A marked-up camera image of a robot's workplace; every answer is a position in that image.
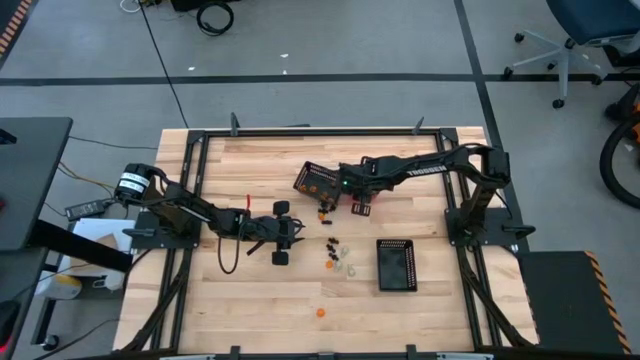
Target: floor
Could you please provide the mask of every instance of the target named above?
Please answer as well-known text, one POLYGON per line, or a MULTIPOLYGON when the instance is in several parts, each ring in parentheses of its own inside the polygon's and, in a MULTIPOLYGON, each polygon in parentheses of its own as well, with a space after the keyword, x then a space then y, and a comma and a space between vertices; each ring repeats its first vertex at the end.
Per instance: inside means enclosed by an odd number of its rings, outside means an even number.
MULTIPOLYGON (((150 147, 161 129, 183 127, 142 14, 118 4, 47 0, 32 6, 2 59, 0 116, 68 116, 75 136, 150 147)), ((601 146, 613 130, 602 113, 627 86, 571 82, 567 105, 554 110, 555 82, 481 76, 544 51, 513 42, 522 28, 564 40, 545 1, 242 0, 232 7, 233 28, 215 38, 168 1, 146 9, 191 127, 227 127, 232 111, 247 127, 413 125, 423 116, 425 126, 484 126, 491 141, 511 153, 522 216, 538 229, 529 237, 531 249, 594 251, 640 352, 638 213, 615 200, 598 173, 601 146)), ((601 50, 585 52, 616 72, 601 50)), ((518 71, 547 72, 544 66, 518 71)), ((154 157, 152 150, 70 140, 63 161, 84 176, 115 183, 127 163, 154 157)), ((105 196, 99 187, 57 174, 47 202, 61 210, 105 196)), ((508 200, 515 202, 512 195, 508 200)), ((111 209, 110 216, 123 215, 111 209)), ((66 225, 47 208, 41 217, 66 225)), ((29 345, 34 309, 16 359, 43 353, 29 345)), ((117 318, 119 309, 118 300, 61 303, 50 330, 65 343, 117 318)), ((115 324, 108 324, 50 359, 105 354, 114 333, 115 324)))

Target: black mesh basket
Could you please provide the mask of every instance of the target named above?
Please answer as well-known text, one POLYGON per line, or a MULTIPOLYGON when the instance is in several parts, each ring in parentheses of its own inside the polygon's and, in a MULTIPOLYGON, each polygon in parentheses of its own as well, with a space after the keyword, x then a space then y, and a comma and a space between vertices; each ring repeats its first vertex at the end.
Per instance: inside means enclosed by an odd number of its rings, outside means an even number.
POLYGON ((378 239, 380 291, 418 291, 413 241, 378 239))
POLYGON ((302 166, 293 188, 319 201, 337 204, 340 197, 337 179, 336 171, 307 161, 302 166))

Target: wooden table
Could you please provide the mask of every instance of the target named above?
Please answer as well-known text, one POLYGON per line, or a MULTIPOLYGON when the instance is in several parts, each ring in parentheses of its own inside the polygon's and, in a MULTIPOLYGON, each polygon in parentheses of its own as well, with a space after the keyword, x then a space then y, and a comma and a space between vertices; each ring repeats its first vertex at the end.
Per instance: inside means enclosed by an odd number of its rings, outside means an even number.
MULTIPOLYGON (((457 130, 460 143, 486 143, 481 127, 457 130)), ((165 130, 158 150, 156 165, 176 181, 186 136, 187 130, 165 130)), ((330 226, 320 224, 314 200, 292 189, 307 160, 337 168, 338 162, 358 163, 363 155, 435 151, 434 137, 428 136, 213 139, 203 197, 218 207, 245 207, 245 195, 251 194, 256 216, 271 214, 274 201, 289 200, 291 215, 307 226, 301 233, 306 240, 290 250, 285 267, 271 265, 273 245, 247 257, 254 244, 242 243, 238 269, 225 275, 218 266, 217 236, 203 227, 201 246, 193 255, 179 353, 228 353, 232 345, 240 345, 242 353, 404 352, 407 344, 416 344, 418 351, 471 350, 460 272, 444 222, 447 203, 441 176, 409 179, 394 192, 380 194, 370 217, 350 214, 349 199, 343 197, 345 204, 330 215, 330 226), (344 262, 353 264, 354 277, 344 269, 325 268, 330 236, 349 247, 344 262), (413 239, 418 292, 378 290, 379 238, 413 239), (325 309, 326 316, 316 317, 318 308, 325 309)), ((455 188, 459 202, 458 185, 455 188)), ((222 247, 229 268, 235 242, 223 240, 222 247)), ((495 301, 519 331, 537 343, 516 258, 500 247, 483 249, 495 301)), ((133 269, 114 348, 128 343, 155 307, 164 259, 165 250, 154 250, 133 269)), ((486 317, 477 298, 476 303, 488 344, 486 317)), ((172 314, 170 309, 167 322, 172 314)), ((165 325, 165 345, 169 332, 165 325)))

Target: office chair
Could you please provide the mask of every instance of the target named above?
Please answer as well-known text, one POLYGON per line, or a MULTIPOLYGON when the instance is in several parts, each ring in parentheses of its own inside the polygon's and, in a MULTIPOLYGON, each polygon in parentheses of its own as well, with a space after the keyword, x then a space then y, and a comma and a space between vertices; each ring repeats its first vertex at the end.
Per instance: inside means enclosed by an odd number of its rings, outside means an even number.
POLYGON ((589 62, 586 55, 573 50, 576 44, 589 47, 615 46, 622 53, 631 53, 640 48, 640 10, 633 4, 638 0, 547 0, 553 16, 569 34, 564 44, 558 44, 536 34, 524 30, 514 37, 521 43, 525 36, 544 45, 551 45, 555 50, 527 60, 517 62, 504 69, 503 78, 508 79, 515 68, 545 63, 547 69, 556 66, 559 72, 560 97, 553 101, 553 107, 564 106, 569 84, 569 62, 580 63, 591 69, 596 77, 592 83, 600 85, 607 73, 599 66, 589 62))

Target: orange striped tape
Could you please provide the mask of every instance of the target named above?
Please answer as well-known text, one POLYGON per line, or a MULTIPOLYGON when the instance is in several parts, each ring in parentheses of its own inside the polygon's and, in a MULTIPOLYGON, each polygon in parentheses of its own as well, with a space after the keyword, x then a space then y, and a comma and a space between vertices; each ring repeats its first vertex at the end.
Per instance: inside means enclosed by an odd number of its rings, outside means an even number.
POLYGON ((609 315, 611 316, 611 320, 613 321, 613 327, 618 332, 618 340, 620 341, 620 345, 622 345, 622 351, 625 354, 631 354, 631 345, 629 345, 629 341, 627 341, 627 336, 624 334, 624 328, 622 327, 622 323, 620 323, 620 317, 618 317, 618 313, 616 312, 616 308, 613 305, 613 299, 611 299, 611 294, 609 294, 609 288, 607 287, 607 283, 604 281, 604 275, 602 274, 602 270, 600 270, 600 264, 598 264, 598 260, 596 256, 591 251, 584 252, 588 257, 591 258, 591 266, 593 267, 593 271, 596 275, 596 279, 600 283, 600 291, 602 292, 602 298, 604 302, 607 304, 609 309, 609 315))
POLYGON ((18 31, 18 27, 22 20, 27 15, 29 11, 29 7, 31 6, 32 0, 22 0, 18 8, 13 13, 11 20, 9 20, 9 24, 4 29, 2 35, 0 35, 0 56, 5 53, 9 45, 11 44, 11 40, 16 35, 16 31, 18 31))

